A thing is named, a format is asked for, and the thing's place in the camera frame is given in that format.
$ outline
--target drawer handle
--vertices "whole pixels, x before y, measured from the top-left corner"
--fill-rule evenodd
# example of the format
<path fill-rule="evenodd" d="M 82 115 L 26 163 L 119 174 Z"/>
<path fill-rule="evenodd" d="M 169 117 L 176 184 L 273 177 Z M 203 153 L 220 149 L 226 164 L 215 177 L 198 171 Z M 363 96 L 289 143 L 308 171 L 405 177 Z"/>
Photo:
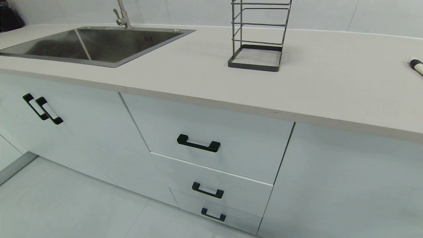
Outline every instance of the drawer handle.
<path fill-rule="evenodd" d="M 35 108 L 29 103 L 31 100 L 34 99 L 34 97 L 31 94 L 25 94 L 22 98 L 26 101 L 26 103 L 32 108 L 32 110 L 38 115 L 38 117 L 41 120 L 45 121 L 45 120 L 47 120 L 49 118 L 45 113 L 43 113 L 43 114 L 40 115 L 37 112 L 37 110 L 35 110 Z"/>
<path fill-rule="evenodd" d="M 225 219 L 226 219 L 226 215 L 223 215 L 223 214 L 220 214 L 220 217 L 214 217 L 214 216 L 211 216 L 211 215 L 207 215 L 207 208 L 201 209 L 201 214 L 208 216 L 208 217 L 211 217 L 213 219 L 219 220 L 219 221 L 225 221 Z"/>
<path fill-rule="evenodd" d="M 200 192 L 200 193 L 202 193 L 202 194 L 207 194 L 207 195 L 209 195 L 209 196 L 213 196 L 213 197 L 216 197 L 216 198 L 222 198 L 222 196 L 223 196 L 223 190 L 220 190 L 220 189 L 218 189 L 217 191 L 216 191 L 216 194 L 212 194 L 212 193 L 209 193 L 209 192 L 206 192 L 206 191 L 203 191 L 203 190 L 200 190 L 200 183 L 197 183 L 197 182 L 194 182 L 193 184 L 192 184 L 192 189 L 194 190 L 194 191 L 197 191 L 197 192 Z"/>
<path fill-rule="evenodd" d="M 53 121 L 54 124 L 59 125 L 63 122 L 63 120 L 59 116 L 56 118 L 52 118 L 52 116 L 46 111 L 46 109 L 43 108 L 43 105 L 47 103 L 47 100 L 44 97 L 38 98 L 37 100 L 35 100 L 35 102 L 38 104 L 38 106 L 41 107 L 41 109 L 43 109 L 43 112 L 47 114 L 47 116 L 50 118 L 50 120 Z"/>
<path fill-rule="evenodd" d="M 189 147 L 194 147 L 194 148 L 197 148 L 197 149 L 203 149 L 203 150 L 207 150 L 207 151 L 211 151 L 211 152 L 217 152 L 220 148 L 220 143 L 216 142 L 216 141 L 212 141 L 209 146 L 189 143 L 189 142 L 187 142 L 188 136 L 183 135 L 183 134 L 178 136 L 177 141 L 178 141 L 178 144 L 186 145 L 186 146 L 189 146 Z"/>

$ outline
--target metal rack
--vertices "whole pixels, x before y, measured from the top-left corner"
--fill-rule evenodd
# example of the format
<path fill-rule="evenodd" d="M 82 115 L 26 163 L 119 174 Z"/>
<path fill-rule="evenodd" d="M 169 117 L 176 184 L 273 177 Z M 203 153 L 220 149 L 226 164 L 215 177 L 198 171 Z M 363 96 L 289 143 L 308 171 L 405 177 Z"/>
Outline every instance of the metal rack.
<path fill-rule="evenodd" d="M 285 40 L 286 26 L 288 25 L 289 12 L 291 10 L 292 0 L 289 0 L 288 3 L 244 3 L 243 0 L 232 0 L 232 57 L 228 60 L 228 67 L 231 68 L 240 68 L 240 69 L 253 69 L 261 71 L 270 71 L 277 72 L 280 67 L 280 60 L 282 58 L 282 48 L 283 42 Z M 240 12 L 235 15 L 235 6 L 240 6 Z M 244 10 L 281 10 L 287 11 L 286 21 L 283 24 L 266 24 L 266 23 L 256 23 L 256 22 L 243 22 L 242 13 Z M 239 28 L 235 31 L 235 25 L 239 25 Z M 283 28 L 283 37 L 282 42 L 271 43 L 271 42 L 258 42 L 258 41 L 249 41 L 242 38 L 242 27 L 244 25 L 259 25 L 259 26 L 270 26 L 270 27 L 281 27 Z M 235 39 L 237 34 L 240 34 L 239 39 Z M 236 50 L 235 42 L 239 42 L 239 48 Z M 257 64 L 245 64 L 245 63 L 236 63 L 234 60 L 239 55 L 243 49 L 255 49 L 255 50 L 271 50 L 280 52 L 279 63 L 277 66 L 269 65 L 257 65 Z"/>

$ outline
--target sink basin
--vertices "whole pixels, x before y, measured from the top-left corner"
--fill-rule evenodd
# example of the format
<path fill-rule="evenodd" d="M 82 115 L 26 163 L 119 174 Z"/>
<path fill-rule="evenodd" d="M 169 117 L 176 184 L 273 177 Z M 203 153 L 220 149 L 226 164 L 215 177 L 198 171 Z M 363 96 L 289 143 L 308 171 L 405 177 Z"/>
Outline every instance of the sink basin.
<path fill-rule="evenodd" d="M 195 30 L 82 27 L 0 50 L 0 55 L 116 68 Z"/>

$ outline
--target countertop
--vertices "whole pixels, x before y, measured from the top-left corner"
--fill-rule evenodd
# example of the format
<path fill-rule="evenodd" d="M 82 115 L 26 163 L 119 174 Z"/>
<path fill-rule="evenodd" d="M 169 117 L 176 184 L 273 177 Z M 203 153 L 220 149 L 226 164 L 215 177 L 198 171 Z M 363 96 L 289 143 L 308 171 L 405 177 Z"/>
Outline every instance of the countertop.
<path fill-rule="evenodd" d="M 87 25 L 0 33 L 0 49 Z M 0 73 L 145 95 L 423 143 L 423 39 L 288 30 L 279 72 L 228 68 L 231 28 L 196 29 L 118 68 L 0 57 Z M 250 29 L 280 38 L 280 30 Z"/>

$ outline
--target pen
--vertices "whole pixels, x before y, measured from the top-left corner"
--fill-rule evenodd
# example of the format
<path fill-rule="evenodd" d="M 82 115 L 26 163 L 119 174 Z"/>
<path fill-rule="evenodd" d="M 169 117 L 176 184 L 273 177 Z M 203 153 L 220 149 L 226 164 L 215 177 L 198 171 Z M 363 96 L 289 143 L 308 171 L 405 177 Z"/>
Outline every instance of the pen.
<path fill-rule="evenodd" d="M 423 75 L 423 63 L 415 57 L 410 58 L 410 66 Z"/>

